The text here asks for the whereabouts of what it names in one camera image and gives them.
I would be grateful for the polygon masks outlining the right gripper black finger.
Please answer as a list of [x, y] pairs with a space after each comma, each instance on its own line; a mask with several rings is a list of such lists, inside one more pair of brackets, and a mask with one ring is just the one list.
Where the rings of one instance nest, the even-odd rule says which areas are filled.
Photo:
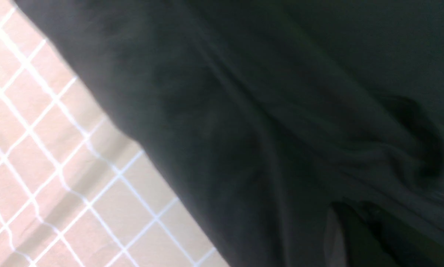
[[328, 267], [444, 267], [444, 246], [371, 202], [344, 200], [328, 209]]

